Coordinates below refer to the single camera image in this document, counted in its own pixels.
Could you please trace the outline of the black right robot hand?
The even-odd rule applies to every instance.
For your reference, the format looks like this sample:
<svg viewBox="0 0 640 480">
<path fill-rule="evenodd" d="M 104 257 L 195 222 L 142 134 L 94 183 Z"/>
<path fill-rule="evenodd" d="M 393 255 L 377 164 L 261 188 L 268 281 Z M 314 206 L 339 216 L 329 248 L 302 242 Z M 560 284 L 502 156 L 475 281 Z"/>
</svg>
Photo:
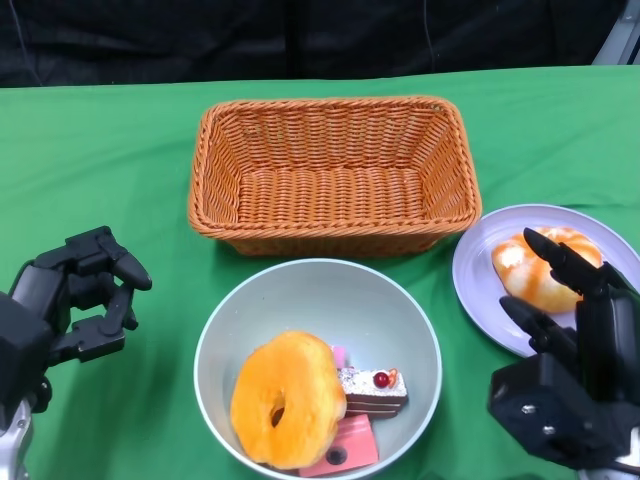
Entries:
<svg viewBox="0 0 640 480">
<path fill-rule="evenodd" d="M 639 293 L 583 234 L 526 228 L 494 249 L 499 303 L 597 401 L 639 401 Z"/>
</svg>

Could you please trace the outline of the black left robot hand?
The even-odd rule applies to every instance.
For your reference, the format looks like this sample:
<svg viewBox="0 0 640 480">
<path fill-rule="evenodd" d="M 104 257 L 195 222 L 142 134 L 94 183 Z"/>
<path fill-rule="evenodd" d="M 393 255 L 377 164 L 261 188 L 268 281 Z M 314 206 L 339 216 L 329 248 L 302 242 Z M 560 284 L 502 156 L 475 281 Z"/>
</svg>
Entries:
<svg viewBox="0 0 640 480">
<path fill-rule="evenodd" d="M 122 350 L 125 332 L 138 327 L 134 292 L 151 288 L 147 270 L 102 226 L 27 262 L 10 297 L 46 325 L 46 365 L 54 366 Z"/>
</svg>

